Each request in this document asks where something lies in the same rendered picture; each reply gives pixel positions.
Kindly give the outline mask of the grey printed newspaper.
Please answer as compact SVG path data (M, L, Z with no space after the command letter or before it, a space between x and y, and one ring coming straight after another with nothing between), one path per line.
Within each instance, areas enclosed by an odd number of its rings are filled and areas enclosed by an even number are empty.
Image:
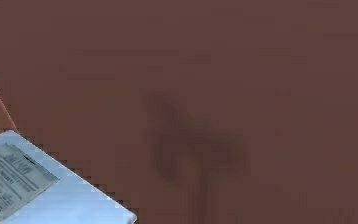
M0 144L0 222L58 180L18 147Z

